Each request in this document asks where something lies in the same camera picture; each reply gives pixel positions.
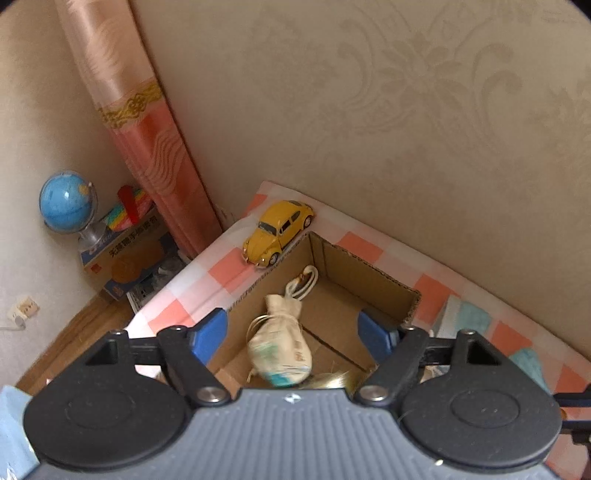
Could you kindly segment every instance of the yellow toy car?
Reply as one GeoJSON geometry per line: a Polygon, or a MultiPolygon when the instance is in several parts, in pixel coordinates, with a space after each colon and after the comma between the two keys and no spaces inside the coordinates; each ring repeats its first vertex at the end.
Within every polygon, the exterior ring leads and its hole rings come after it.
{"type": "Polygon", "coordinates": [[[257,267],[274,265],[283,249],[314,219],[310,205],[282,200],[263,213],[258,227],[242,245],[242,257],[257,267]]]}

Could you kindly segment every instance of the wooden floor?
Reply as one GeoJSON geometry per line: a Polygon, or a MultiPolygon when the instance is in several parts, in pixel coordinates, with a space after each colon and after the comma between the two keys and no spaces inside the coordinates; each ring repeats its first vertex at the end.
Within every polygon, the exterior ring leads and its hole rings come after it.
{"type": "Polygon", "coordinates": [[[116,301],[104,292],[99,293],[60,332],[16,387],[35,395],[48,378],[55,378],[109,330],[126,327],[133,315],[126,297],[116,301]]]}

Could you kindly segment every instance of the gray ribbed panel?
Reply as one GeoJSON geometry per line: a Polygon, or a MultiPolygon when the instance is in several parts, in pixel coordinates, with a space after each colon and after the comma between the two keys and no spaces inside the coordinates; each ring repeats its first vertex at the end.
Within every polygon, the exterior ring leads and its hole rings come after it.
{"type": "Polygon", "coordinates": [[[203,408],[165,452],[133,468],[74,473],[44,465],[28,480],[554,480],[544,466],[477,475],[417,450],[392,416],[352,404],[342,390],[244,390],[203,408]]]}

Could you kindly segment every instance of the car side window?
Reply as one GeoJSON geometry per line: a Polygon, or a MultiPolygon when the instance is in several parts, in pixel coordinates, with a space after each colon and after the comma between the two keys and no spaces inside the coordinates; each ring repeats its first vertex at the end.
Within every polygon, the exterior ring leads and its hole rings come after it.
{"type": "Polygon", "coordinates": [[[291,222],[288,220],[286,221],[283,226],[281,227],[281,230],[279,230],[279,233],[283,233],[287,230],[287,228],[291,225],[291,222]]]}

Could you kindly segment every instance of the pink curtain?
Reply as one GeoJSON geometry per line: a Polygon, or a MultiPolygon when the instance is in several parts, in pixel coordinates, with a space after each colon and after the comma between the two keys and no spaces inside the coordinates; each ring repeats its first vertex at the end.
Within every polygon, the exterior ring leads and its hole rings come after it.
{"type": "Polygon", "coordinates": [[[96,109],[178,246],[194,257],[220,224],[155,78],[126,0],[56,0],[96,109]]]}

